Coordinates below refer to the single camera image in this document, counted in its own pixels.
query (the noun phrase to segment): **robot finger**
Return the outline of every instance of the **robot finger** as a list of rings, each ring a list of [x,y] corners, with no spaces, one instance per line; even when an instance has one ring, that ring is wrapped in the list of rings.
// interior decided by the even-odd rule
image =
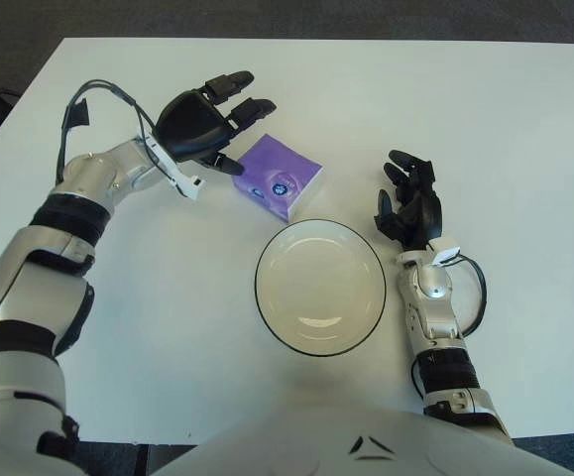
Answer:
[[[225,154],[217,153],[212,156],[203,157],[198,162],[209,169],[215,169],[230,176],[240,176],[245,168],[238,162],[230,159]]]
[[[384,164],[384,172],[395,186],[407,184],[407,175],[404,174],[397,166],[386,162]]]
[[[205,81],[198,89],[213,105],[222,104],[231,96],[238,94],[254,80],[248,71],[238,71],[232,74],[221,74]]]
[[[225,119],[236,125],[232,135],[235,137],[275,110],[276,104],[269,99],[252,99],[250,97],[234,107]]]
[[[378,216],[388,216],[393,213],[393,203],[388,193],[383,189],[379,190],[377,197],[377,211],[379,211]]]
[[[410,173],[416,164],[423,162],[415,156],[411,156],[407,152],[390,151],[388,157],[395,163],[396,166],[403,169],[405,172]]]

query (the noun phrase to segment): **white table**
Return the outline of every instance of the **white table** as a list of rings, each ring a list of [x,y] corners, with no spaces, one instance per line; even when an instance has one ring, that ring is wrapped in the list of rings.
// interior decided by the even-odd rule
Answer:
[[[230,178],[190,165],[207,180],[197,203],[163,182],[130,196],[97,247],[93,311],[59,359],[80,436],[200,443],[292,400],[419,412],[395,286],[400,247],[373,222],[378,189],[392,190],[382,170],[391,148],[433,161],[444,231],[485,270],[485,322],[467,343],[512,436],[573,432],[574,45],[64,40],[0,130],[0,253],[52,186],[63,108],[85,80],[116,81],[157,117],[181,91],[240,69],[256,76],[245,95],[278,110],[228,154],[270,133],[326,167],[300,218],[337,220],[373,245],[389,278],[382,321],[334,358],[280,344],[253,281],[284,224]],[[94,127],[70,135],[68,157],[136,132],[127,106],[88,97]],[[463,268],[453,277],[465,321],[476,284]]]

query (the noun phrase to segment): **white bowl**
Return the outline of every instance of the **white bowl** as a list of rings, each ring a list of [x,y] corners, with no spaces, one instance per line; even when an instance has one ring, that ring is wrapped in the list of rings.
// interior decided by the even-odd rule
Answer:
[[[256,302],[269,330],[291,349],[337,355],[377,326],[386,279],[356,232],[334,221],[305,220],[282,230],[263,251]]]

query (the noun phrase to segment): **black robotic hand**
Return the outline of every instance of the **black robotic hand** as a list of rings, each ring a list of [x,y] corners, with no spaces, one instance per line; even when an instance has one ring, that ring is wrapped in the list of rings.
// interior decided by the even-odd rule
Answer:
[[[248,71],[220,75],[182,93],[159,116],[153,136],[175,162],[196,161],[238,176],[244,168],[220,152],[231,139],[276,110],[268,99],[245,99],[224,117],[214,106],[238,94],[254,80]]]
[[[441,236],[441,202],[432,189],[435,182],[432,162],[422,161],[401,151],[390,151],[392,164],[384,172],[397,188],[401,207],[393,204],[385,190],[379,190],[377,229],[391,240],[399,240],[404,250],[422,250],[432,238]]]

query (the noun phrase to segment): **logo on tissue pack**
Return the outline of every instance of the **logo on tissue pack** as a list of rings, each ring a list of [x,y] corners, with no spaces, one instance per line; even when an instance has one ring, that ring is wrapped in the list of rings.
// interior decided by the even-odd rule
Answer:
[[[284,195],[288,192],[288,187],[282,183],[276,183],[274,185],[273,191],[276,195]]]

